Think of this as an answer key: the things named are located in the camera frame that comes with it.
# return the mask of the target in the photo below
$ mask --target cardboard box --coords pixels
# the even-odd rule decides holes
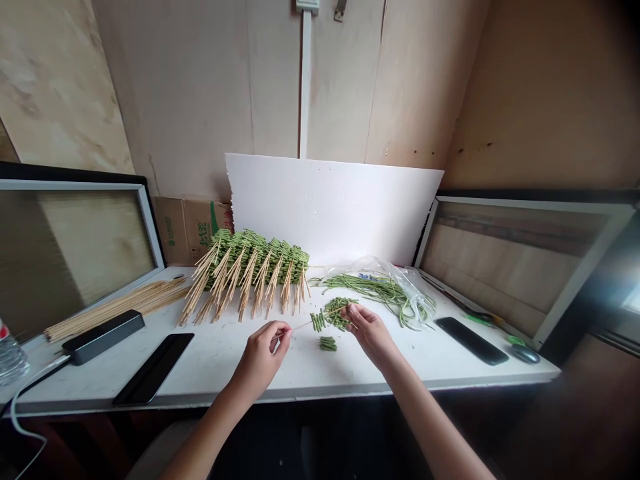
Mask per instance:
[[[185,212],[181,199],[155,197],[155,221],[168,265],[193,265],[187,244]]]
[[[219,201],[184,200],[185,227],[191,265],[209,250],[211,236],[221,228],[233,232],[231,204]]]

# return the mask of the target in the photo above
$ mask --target wall outlet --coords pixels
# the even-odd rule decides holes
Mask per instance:
[[[296,12],[309,10],[312,14],[317,15],[320,9],[320,0],[295,0]]]

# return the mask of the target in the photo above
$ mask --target white desk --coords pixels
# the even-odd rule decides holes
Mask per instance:
[[[169,267],[149,281],[168,280],[180,273],[190,275],[193,268]],[[507,334],[464,318],[461,310],[422,279],[416,286],[437,302],[437,315],[455,317],[480,336],[507,351]],[[318,312],[334,297],[358,298],[352,291],[333,289],[322,295],[322,288],[312,288],[311,300],[302,305],[302,312],[279,314],[279,302],[269,319],[282,319],[292,327],[310,320],[310,312]],[[145,318],[146,328],[134,333],[90,362],[76,367],[68,365],[26,392],[18,401],[17,410],[24,416],[112,410],[111,401],[142,366],[162,340],[170,333],[193,332],[195,337],[182,354],[154,400],[146,407],[202,407],[212,400],[231,378],[244,350],[247,337],[264,324],[264,318],[251,319],[250,309],[242,323],[238,322],[239,295],[216,323],[198,326],[188,324],[174,328],[184,300],[180,300]],[[383,305],[368,300],[361,303],[377,312],[396,344],[429,389],[458,389],[488,385],[518,385],[547,382],[560,370],[542,359],[530,365],[509,355],[507,362],[489,366],[458,344],[438,326],[435,330],[415,332],[401,328],[397,318]],[[261,402],[292,401],[319,398],[380,395],[390,393],[382,374],[373,366],[355,338],[348,332],[328,327],[322,335],[332,335],[337,352],[321,351],[320,334],[306,325],[293,333],[291,348],[278,374]],[[37,372],[60,352],[60,343],[52,345],[36,339],[26,345]],[[6,402],[15,392],[7,387],[0,391],[0,402]]]

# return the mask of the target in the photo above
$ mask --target bundle of bamboo skewers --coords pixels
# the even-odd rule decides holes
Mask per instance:
[[[278,239],[267,243],[264,237],[251,230],[236,232],[234,235],[226,229],[218,230],[211,238],[209,252],[196,263],[192,275],[193,285],[177,324],[186,324],[206,289],[210,294],[194,319],[196,325],[202,323],[214,307],[215,315],[211,321],[218,320],[233,300],[236,288],[240,288],[238,321],[242,321],[252,288],[255,301],[251,318],[258,311],[262,313],[263,301],[267,302],[267,317],[269,316],[278,284],[282,284],[282,313],[289,309],[291,284],[295,285],[295,312],[295,308],[300,308],[301,302],[305,301],[305,288],[311,296],[305,277],[308,267],[309,254],[296,245],[292,246]]]
[[[147,315],[185,297],[188,287],[181,288],[186,278],[156,281],[132,292],[110,300],[90,311],[80,313],[45,330],[49,342],[56,342],[72,335],[91,330],[127,310]]]

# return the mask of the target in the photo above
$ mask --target computer mouse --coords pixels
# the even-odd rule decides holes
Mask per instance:
[[[511,353],[518,357],[523,362],[527,363],[538,363],[540,362],[540,355],[531,350],[529,347],[524,347],[522,345],[512,345]]]

